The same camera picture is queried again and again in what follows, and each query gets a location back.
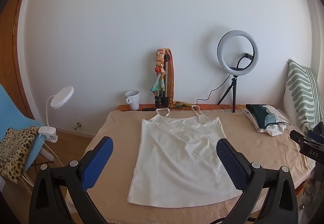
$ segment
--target beige tablecloth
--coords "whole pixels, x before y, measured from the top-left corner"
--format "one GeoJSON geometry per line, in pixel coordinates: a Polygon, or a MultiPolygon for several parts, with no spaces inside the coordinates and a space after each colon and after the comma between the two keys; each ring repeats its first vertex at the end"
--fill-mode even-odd
{"type": "MultiPolygon", "coordinates": [[[[210,117],[219,117],[226,138],[232,146],[250,161],[257,161],[264,168],[279,169],[286,165],[291,171],[295,188],[308,177],[315,166],[314,161],[299,154],[298,145],[289,138],[294,126],[287,126],[284,134],[271,137],[258,133],[242,110],[203,111],[210,117]]],[[[140,206],[127,202],[140,145],[141,121],[155,116],[156,112],[113,111],[106,123],[94,137],[86,151],[92,150],[102,139],[113,139],[114,150],[95,186],[88,190],[93,203],[103,217],[111,223],[124,224],[206,224],[226,216],[239,197],[200,207],[158,208],[140,206]]],[[[192,111],[171,111],[170,118],[194,116],[192,111]]],[[[260,210],[266,190],[261,192],[254,211],[260,210]]],[[[73,204],[69,194],[66,197],[70,210],[73,204]]]]}

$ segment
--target green and white pillow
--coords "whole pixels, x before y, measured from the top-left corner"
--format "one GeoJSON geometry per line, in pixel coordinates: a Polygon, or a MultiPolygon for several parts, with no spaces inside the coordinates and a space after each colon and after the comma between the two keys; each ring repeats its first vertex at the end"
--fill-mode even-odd
{"type": "Polygon", "coordinates": [[[289,60],[283,105],[291,122],[306,134],[323,119],[323,109],[314,71],[289,60]]]}

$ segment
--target wooden door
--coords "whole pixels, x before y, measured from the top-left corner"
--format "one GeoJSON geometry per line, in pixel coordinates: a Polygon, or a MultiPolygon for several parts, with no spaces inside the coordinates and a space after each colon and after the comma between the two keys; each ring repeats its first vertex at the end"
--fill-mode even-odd
{"type": "Polygon", "coordinates": [[[17,23],[21,1],[8,0],[0,14],[0,84],[21,113],[33,119],[18,66],[17,23]]]}

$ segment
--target white mug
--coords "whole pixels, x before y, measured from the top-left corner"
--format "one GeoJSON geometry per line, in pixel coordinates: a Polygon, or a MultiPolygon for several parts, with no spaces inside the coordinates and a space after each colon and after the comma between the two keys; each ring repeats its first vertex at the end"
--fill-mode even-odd
{"type": "Polygon", "coordinates": [[[137,90],[131,90],[126,92],[126,102],[129,104],[131,110],[138,110],[140,108],[140,92],[137,90]]]}

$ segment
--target wooden floor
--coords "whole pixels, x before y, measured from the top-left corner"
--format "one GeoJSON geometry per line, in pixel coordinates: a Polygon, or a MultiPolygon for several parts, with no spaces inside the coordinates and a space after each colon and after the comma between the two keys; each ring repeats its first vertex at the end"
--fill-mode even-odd
{"type": "MultiPolygon", "coordinates": [[[[56,143],[46,141],[46,144],[58,155],[63,165],[67,165],[72,160],[80,160],[85,152],[86,147],[91,142],[92,138],[81,137],[74,134],[57,132],[58,140],[56,143]]],[[[46,160],[42,156],[38,156],[36,163],[43,163],[46,160]]],[[[61,164],[55,161],[50,164],[50,167],[59,167],[61,164]]],[[[28,170],[30,177],[35,180],[35,167],[32,166],[28,170]]],[[[2,192],[7,204],[14,212],[21,224],[28,224],[29,216],[29,204],[31,195],[29,192],[19,184],[15,184],[11,181],[6,181],[2,192]]],[[[73,214],[73,219],[77,224],[81,224],[82,221],[77,214],[73,214]]]]}

